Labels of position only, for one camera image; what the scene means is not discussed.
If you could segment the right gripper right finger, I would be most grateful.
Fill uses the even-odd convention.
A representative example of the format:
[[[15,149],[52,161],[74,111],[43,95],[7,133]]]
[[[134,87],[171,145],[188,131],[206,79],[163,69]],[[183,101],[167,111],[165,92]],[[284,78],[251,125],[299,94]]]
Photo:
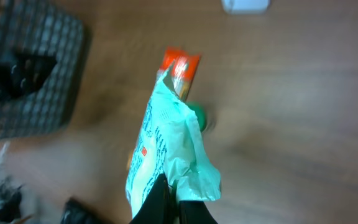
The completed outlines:
[[[180,201],[180,224],[218,224],[203,201]]]

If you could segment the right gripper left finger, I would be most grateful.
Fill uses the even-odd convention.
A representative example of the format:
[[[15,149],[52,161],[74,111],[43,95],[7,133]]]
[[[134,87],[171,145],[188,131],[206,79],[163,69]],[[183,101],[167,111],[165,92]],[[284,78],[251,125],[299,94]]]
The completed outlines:
[[[170,192],[165,174],[160,174],[145,202],[130,224],[169,224]]]

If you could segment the teal snack packet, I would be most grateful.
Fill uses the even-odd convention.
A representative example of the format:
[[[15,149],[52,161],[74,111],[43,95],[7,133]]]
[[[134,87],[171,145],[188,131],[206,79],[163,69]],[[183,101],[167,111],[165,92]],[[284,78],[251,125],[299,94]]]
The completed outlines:
[[[132,154],[125,191],[133,216],[160,174],[176,202],[221,198],[221,174],[204,149],[197,115],[179,99],[169,70],[157,77]]]

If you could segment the green lidded Knorr tub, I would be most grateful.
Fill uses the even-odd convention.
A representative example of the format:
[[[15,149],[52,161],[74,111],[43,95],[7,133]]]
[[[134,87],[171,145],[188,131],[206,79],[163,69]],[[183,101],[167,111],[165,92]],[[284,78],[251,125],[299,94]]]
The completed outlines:
[[[189,109],[195,112],[200,131],[203,132],[208,125],[208,117],[205,109],[198,103],[187,103],[186,105],[189,107]]]

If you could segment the orange pasta packet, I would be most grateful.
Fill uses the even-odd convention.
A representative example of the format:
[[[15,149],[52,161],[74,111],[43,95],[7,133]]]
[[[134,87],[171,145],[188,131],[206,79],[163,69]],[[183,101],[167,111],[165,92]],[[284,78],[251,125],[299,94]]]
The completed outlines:
[[[185,101],[189,94],[200,59],[200,54],[190,55],[182,49],[169,47],[166,49],[162,64],[157,70],[157,78],[173,65],[170,72],[173,86],[180,99]]]

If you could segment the white barcode scanner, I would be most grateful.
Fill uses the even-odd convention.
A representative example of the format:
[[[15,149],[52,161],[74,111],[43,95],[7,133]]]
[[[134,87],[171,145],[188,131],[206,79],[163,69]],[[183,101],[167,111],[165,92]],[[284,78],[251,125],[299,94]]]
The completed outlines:
[[[222,6],[228,14],[260,14],[265,12],[271,0],[222,0]]]

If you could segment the grey plastic shopping basket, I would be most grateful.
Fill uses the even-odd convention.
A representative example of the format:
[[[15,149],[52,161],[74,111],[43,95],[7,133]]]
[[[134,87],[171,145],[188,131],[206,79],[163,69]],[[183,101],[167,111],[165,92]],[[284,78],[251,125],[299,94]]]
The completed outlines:
[[[86,42],[84,24],[51,1],[0,1],[0,139],[69,122]]]

